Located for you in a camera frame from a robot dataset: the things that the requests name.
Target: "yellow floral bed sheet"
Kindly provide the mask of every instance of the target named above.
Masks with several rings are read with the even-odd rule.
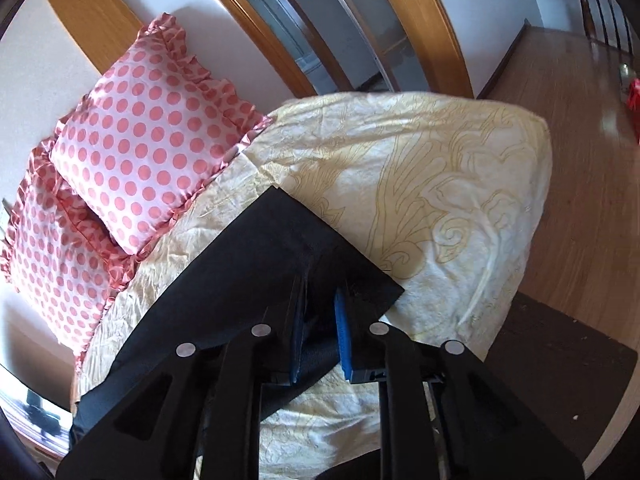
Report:
[[[404,286],[383,320],[421,342],[462,340],[485,357],[542,214],[552,167],[545,122],[511,105],[421,92],[308,98],[271,116],[117,296],[78,394],[104,380],[165,288],[271,185]],[[335,368],[263,422],[260,476],[314,478],[379,447],[379,423],[376,385],[351,386]]]

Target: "folded black garment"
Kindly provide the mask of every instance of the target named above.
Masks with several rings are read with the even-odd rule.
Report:
[[[363,322],[382,316],[404,289],[300,202],[269,188],[225,228],[158,298],[124,343],[105,381],[82,396],[72,443],[184,342],[210,348],[260,323],[286,301],[294,276],[306,285],[302,359],[293,386],[264,386],[262,418],[338,363],[336,288],[359,299]]]

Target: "blue gripper pad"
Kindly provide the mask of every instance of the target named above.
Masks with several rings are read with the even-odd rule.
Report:
[[[349,381],[351,379],[351,334],[349,332],[349,323],[345,308],[344,293],[339,288],[335,291],[334,298],[335,325],[338,329],[340,364],[342,365],[345,380]]]

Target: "baseboard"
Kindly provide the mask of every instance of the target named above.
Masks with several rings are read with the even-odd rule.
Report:
[[[525,31],[530,26],[531,26],[531,24],[529,23],[529,20],[524,20],[524,25],[522,25],[522,28],[520,29],[518,35],[513,40],[513,43],[511,43],[511,46],[507,50],[507,53],[504,55],[504,57],[502,58],[501,62],[498,64],[498,67],[495,69],[494,73],[489,78],[489,81],[486,82],[486,85],[484,85],[484,88],[482,88],[482,90],[480,91],[480,93],[478,94],[478,97],[476,97],[476,99],[487,99],[488,98],[489,94],[495,88],[495,85],[498,83],[498,79],[500,79],[500,76],[504,72],[504,69],[507,68],[507,64],[509,63],[509,60],[511,59],[511,56],[513,56],[513,53],[515,52],[516,47],[520,43],[520,40],[524,36]]]

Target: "red bag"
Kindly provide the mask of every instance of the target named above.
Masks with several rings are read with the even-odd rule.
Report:
[[[636,141],[640,144],[640,79],[634,79],[629,85],[629,99],[626,106],[633,113]]]

